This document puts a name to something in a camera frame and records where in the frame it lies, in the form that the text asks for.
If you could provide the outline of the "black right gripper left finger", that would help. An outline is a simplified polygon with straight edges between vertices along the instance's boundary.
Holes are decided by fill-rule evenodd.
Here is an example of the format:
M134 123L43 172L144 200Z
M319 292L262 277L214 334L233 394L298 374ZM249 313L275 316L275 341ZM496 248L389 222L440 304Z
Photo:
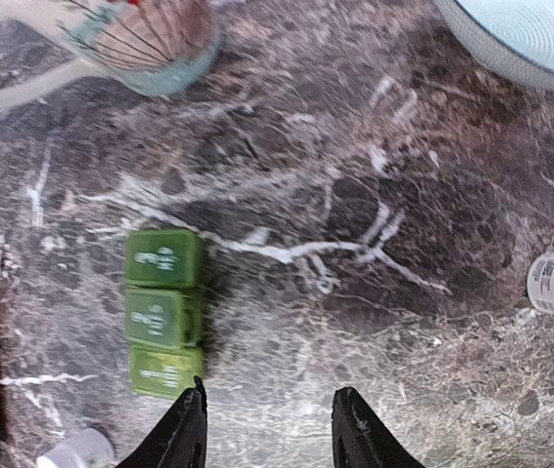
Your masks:
M208 440L207 396L202 379L186 388L138 447L116 468L203 468Z

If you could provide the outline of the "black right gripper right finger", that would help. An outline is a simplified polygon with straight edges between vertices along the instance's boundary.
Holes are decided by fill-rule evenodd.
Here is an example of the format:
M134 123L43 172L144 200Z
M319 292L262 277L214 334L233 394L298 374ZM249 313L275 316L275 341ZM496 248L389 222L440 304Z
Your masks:
M335 392L332 446L336 468L423 468L353 387Z

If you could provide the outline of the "green weekly pill organizer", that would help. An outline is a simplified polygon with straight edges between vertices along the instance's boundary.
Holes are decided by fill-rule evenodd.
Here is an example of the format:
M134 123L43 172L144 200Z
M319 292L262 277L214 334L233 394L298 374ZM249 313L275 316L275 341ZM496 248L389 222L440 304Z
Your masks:
M135 392L174 400L203 375L202 262L203 243L189 230L129 235L125 335Z

